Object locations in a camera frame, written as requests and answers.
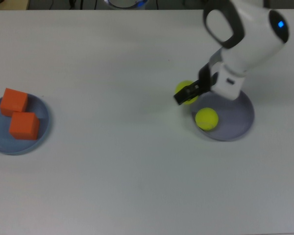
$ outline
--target cable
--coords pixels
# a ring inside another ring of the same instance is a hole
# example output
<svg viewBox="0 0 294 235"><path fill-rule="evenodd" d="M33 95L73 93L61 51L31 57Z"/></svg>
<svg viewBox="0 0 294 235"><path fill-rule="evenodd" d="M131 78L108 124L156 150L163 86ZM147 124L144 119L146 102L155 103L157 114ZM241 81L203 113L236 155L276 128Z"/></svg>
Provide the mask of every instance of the cable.
<svg viewBox="0 0 294 235"><path fill-rule="evenodd" d="M50 7L49 7L49 10L51 10L52 6L53 6L53 0L52 0Z"/></svg>

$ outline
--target plate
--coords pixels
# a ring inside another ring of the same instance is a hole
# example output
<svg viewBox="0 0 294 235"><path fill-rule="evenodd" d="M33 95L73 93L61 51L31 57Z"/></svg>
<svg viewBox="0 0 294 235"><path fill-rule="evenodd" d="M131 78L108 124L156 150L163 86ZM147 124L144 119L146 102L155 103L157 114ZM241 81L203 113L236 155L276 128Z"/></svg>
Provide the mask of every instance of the plate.
<svg viewBox="0 0 294 235"><path fill-rule="evenodd" d="M32 95L28 94L28 104L26 112L35 113L39 119L38 139L35 141L16 140L10 133L11 117L6 117L0 111L0 153L8 155L21 155L32 151L44 140L50 127L50 115L44 102Z"/></svg>
<svg viewBox="0 0 294 235"><path fill-rule="evenodd" d="M195 125L206 136L218 141L234 141L243 137L255 119L254 107L244 92L235 100L228 100L212 92L201 95L191 104L194 122L197 112L202 108L212 108L217 112L218 125L211 131L203 131Z"/></svg>

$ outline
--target blue plate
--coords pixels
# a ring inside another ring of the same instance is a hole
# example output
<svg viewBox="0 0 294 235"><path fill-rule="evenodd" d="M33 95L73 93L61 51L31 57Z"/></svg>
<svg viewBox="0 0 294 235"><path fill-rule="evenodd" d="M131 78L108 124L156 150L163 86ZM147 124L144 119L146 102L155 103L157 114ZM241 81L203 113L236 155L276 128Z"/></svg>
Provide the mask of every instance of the blue plate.
<svg viewBox="0 0 294 235"><path fill-rule="evenodd" d="M39 119L38 139L35 141L14 139L9 133L11 118L2 115L0 111L0 153L8 155L25 154L36 148L46 137L50 126L50 115L43 101L32 94L28 94L26 112L35 113Z"/></svg>

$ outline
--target blue indicator light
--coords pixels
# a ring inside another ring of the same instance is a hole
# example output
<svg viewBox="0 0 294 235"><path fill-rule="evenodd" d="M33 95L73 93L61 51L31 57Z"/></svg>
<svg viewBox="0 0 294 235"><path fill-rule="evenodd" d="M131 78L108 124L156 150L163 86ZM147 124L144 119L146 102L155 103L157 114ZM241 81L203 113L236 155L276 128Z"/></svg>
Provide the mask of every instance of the blue indicator light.
<svg viewBox="0 0 294 235"><path fill-rule="evenodd" d="M280 28L282 28L282 27L284 26L283 21L280 21L280 22L278 23L278 26L279 26Z"/></svg>
<svg viewBox="0 0 294 235"><path fill-rule="evenodd" d="M143 1L139 2L139 3L137 4L137 7L141 7L142 5L144 5L144 2L143 2Z"/></svg>

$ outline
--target robot arm handle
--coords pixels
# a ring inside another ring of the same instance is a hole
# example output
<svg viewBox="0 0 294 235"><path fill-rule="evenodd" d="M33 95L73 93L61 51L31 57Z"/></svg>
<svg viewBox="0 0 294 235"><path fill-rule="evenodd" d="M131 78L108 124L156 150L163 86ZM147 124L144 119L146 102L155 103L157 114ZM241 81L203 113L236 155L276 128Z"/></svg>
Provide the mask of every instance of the robot arm handle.
<svg viewBox="0 0 294 235"><path fill-rule="evenodd" d="M219 39L215 33L213 33L213 30L209 27L207 23L207 18L209 13L211 13L214 10L220 11L227 22L229 23L233 35L227 39L226 41L222 41ZM211 0L208 1L207 5L204 8L203 12L203 21L206 30L209 32L209 34L224 48L230 49L234 46L236 46L245 36L245 31L243 27L243 23L240 19L240 16L234 6L234 4L230 0Z"/></svg>

